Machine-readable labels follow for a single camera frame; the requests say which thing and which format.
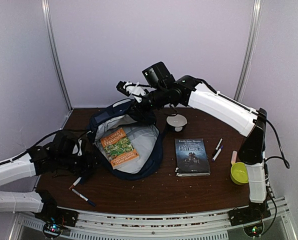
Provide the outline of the orange 39-Storey Treehouse book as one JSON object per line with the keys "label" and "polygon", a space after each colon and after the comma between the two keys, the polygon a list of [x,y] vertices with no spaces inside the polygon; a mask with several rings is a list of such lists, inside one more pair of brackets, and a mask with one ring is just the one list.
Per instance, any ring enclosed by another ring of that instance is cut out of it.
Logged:
{"label": "orange 39-Storey Treehouse book", "polygon": [[140,154],[122,127],[105,134],[97,144],[114,170],[139,168]]}

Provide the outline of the navy blue student backpack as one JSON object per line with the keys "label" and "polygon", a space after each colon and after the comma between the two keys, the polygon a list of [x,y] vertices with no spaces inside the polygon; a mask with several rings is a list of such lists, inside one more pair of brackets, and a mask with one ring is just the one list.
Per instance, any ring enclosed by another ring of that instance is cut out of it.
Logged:
{"label": "navy blue student backpack", "polygon": [[[114,176],[122,180],[135,181],[153,174],[163,160],[163,139],[166,132],[156,127],[156,115],[152,110],[141,112],[132,109],[135,99],[126,98],[118,101],[91,116],[86,127],[86,136],[95,147],[95,157]],[[123,128],[131,143],[140,155],[139,168],[113,169],[97,140],[106,134]]]}

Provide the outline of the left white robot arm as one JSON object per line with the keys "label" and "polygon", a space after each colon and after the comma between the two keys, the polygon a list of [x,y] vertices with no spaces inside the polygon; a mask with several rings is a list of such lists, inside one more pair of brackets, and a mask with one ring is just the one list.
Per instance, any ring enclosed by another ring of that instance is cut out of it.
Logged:
{"label": "left white robot arm", "polygon": [[[0,161],[0,187],[11,182],[65,170],[78,177],[88,177],[96,167],[96,158],[90,152],[74,147],[68,152],[33,147],[12,158]],[[33,212],[50,222],[61,218],[57,202],[46,190],[32,192],[0,191],[1,212]]]}

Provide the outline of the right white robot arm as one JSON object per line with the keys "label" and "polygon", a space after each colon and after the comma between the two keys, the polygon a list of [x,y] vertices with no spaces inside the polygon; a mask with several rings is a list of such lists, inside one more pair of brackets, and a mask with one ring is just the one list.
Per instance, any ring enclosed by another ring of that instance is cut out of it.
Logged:
{"label": "right white robot arm", "polygon": [[217,118],[244,136],[245,141],[238,151],[238,158],[246,166],[249,200],[253,203],[246,208],[245,216],[255,221],[265,212],[262,203],[267,197],[264,167],[267,113],[264,109],[247,107],[214,90],[205,80],[189,75],[166,87],[157,83],[151,92],[144,91],[138,83],[126,84],[124,89],[135,97],[140,110],[181,104]]}

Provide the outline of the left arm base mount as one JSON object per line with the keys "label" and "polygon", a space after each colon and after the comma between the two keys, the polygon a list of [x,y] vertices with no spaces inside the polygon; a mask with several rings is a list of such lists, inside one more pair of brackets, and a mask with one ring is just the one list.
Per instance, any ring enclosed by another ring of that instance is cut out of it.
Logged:
{"label": "left arm base mount", "polygon": [[42,210],[35,212],[34,216],[45,222],[42,233],[49,239],[59,237],[68,227],[75,227],[79,213],[75,210],[58,207],[56,200],[47,190],[38,190],[41,198]]}

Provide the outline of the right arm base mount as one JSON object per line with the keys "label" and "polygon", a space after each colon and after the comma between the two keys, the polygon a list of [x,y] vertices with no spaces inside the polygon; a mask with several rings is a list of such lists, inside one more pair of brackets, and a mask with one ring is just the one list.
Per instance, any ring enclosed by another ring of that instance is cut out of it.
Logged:
{"label": "right arm base mount", "polygon": [[246,207],[237,208],[228,212],[231,226],[243,226],[244,233],[251,238],[260,237],[265,231],[263,220],[269,218],[271,212],[267,201],[263,203],[249,202]]}

